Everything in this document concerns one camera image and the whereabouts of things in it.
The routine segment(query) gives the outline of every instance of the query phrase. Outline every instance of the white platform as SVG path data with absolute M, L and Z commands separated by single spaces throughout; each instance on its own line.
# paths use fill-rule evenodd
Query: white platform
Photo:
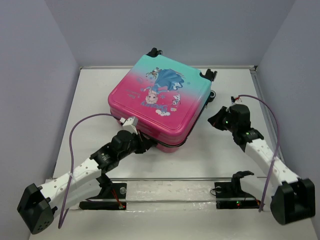
M 143 155 L 132 154 L 108 173 L 111 178 L 221 178 L 231 177 L 237 171 L 249 170 L 264 177 L 256 163 L 233 142 L 230 132 L 219 131 L 207 122 L 222 106 L 231 104 L 230 97 L 239 94 L 257 96 L 248 69 L 213 69 L 218 74 L 212 89 L 216 99 L 200 116 L 186 143 L 175 153 L 151 149 Z M 83 69 L 74 94 L 72 107 L 64 132 L 54 178 L 70 169 L 68 145 L 72 126 L 80 119 L 109 113 L 108 95 L 129 69 Z M 266 122 L 258 101 L 243 98 L 251 112 L 252 126 L 259 130 L 271 146 Z M 98 116 L 81 123 L 73 134 L 75 165 L 111 141 L 121 126 L 108 116 Z
M 129 181 L 126 211 L 75 210 L 30 240 L 316 240 L 310 219 L 282 226 L 270 211 L 217 210 L 213 181 Z

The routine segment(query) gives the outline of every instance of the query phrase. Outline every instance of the cable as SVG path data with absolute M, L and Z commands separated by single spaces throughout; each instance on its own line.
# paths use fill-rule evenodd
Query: cable
M 261 102 L 262 104 L 264 104 L 270 111 L 270 113 L 272 114 L 275 124 L 276 124 L 276 146 L 275 146 L 275 150 L 272 156 L 272 160 L 271 160 L 271 164 L 270 164 L 270 168 L 268 171 L 268 175 L 266 176 L 266 181 L 264 184 L 264 189 L 263 189 L 263 193 L 262 193 L 262 197 L 261 197 L 261 201 L 260 201 L 260 206 L 259 206 L 259 213 L 263 210 L 264 208 L 264 201 L 265 201 L 265 197 L 266 197 L 266 193 L 267 193 L 267 189 L 268 189 L 268 184 L 271 178 L 271 173 L 273 171 L 274 168 L 274 164 L 275 164 L 275 160 L 276 160 L 276 156 L 278 155 L 279 152 L 279 146 L 280 146 L 280 139 L 279 139 L 279 124 L 278 124 L 278 120 L 276 118 L 276 115 L 274 114 L 274 112 L 271 110 L 271 108 L 268 106 L 267 103 L 265 103 L 263 100 L 261 100 L 260 98 L 257 98 L 255 96 L 251 96 L 251 95 L 246 95 L 246 94 L 241 94 L 239 95 L 236 100 L 238 100 L 241 97 L 247 97 L 247 98 L 252 98 L 255 100 L 258 100 L 259 102 Z
M 212 191 L 216 191 L 216 189 L 213 188 L 213 189 L 210 190 L 210 194 L 216 197 L 216 195 L 214 193 L 212 193 Z
M 70 148 L 70 155 L 71 155 L 71 168 L 70 168 L 70 176 L 69 176 L 69 180 L 68 183 L 66 185 L 66 189 L 65 189 L 65 193 L 64 193 L 64 197 L 63 197 L 63 202 L 62 202 L 62 206 L 61 206 L 61 213 L 60 213 L 60 217 L 59 217 L 59 223 L 58 223 L 58 229 L 60 229 L 62 227 L 62 225 L 64 224 L 65 218 L 67 216 L 67 213 L 69 211 L 69 208 L 65 211 L 65 206 L 66 206 L 66 202 L 67 202 L 67 197 L 68 197 L 68 191 L 70 188 L 70 184 L 71 184 L 71 180 L 72 180 L 72 174 L 74 173 L 74 163 L 75 163 L 75 158 L 74 158 L 74 151 L 72 148 L 72 134 L 74 133 L 75 128 L 82 123 L 83 121 L 93 118 L 93 117 L 97 117 L 97 116 L 110 116 L 110 117 L 114 117 L 117 120 L 120 120 L 119 117 L 114 116 L 112 114 L 109 113 L 97 113 L 97 114 L 93 114 L 90 116 L 87 116 L 85 118 L 82 118 L 80 121 L 78 121 L 71 129 L 70 131 L 70 135 L 69 135 L 69 148 Z
M 117 196 L 116 190 L 114 188 L 111 190 L 111 193 L 114 196 L 114 198 L 117 201 L 117 203 L 119 204 L 119 208 L 124 209 L 125 206 L 123 206 L 122 203 L 120 202 L 120 200 L 119 200 L 119 198 Z

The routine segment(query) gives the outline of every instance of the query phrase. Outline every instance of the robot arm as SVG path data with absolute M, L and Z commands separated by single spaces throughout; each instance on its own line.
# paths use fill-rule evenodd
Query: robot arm
M 246 105 L 234 103 L 208 119 L 219 130 L 232 133 L 234 142 L 252 158 L 267 175 L 274 152 L 269 148 L 263 135 L 251 127 L 250 111 Z M 273 217 L 284 225 L 316 214 L 315 186 L 311 180 L 301 179 L 278 158 L 275 158 L 270 176 L 270 186 L 264 203 L 270 207 Z M 243 191 L 261 200 L 264 182 L 252 172 L 237 172 L 231 180 L 234 192 Z
M 142 154 L 154 144 L 136 130 L 137 118 L 122 118 L 120 121 L 124 130 L 120 130 L 110 143 L 76 167 L 72 175 L 68 172 L 38 187 L 33 183 L 24 190 L 17 211 L 32 234 L 42 232 L 59 215 L 66 191 L 67 209 L 85 199 L 97 195 L 103 197 L 112 189 L 112 182 L 106 173 L 129 154 Z M 67 189 L 70 175 L 72 180 Z

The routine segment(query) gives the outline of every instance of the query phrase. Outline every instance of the girl illustration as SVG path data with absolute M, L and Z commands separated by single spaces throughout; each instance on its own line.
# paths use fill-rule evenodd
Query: girl illustration
M 155 70 L 147 74 L 153 75 L 155 78 L 157 77 L 153 86 L 148 86 L 143 90 L 145 92 L 149 89 L 149 94 L 145 98 L 147 103 L 152 99 L 153 104 L 155 104 L 158 100 L 159 93 L 177 91 L 179 88 L 183 87 L 182 83 L 185 82 L 181 75 L 177 74 L 172 69 L 159 69 L 157 67 Z

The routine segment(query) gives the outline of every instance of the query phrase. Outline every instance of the pink and teal suitcase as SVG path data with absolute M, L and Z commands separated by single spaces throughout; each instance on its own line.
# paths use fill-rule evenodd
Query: pink and teal suitcase
M 202 110 L 216 94 L 217 72 L 201 71 L 167 58 L 153 48 L 110 93 L 113 115 L 138 118 L 137 129 L 172 153 L 185 143 Z

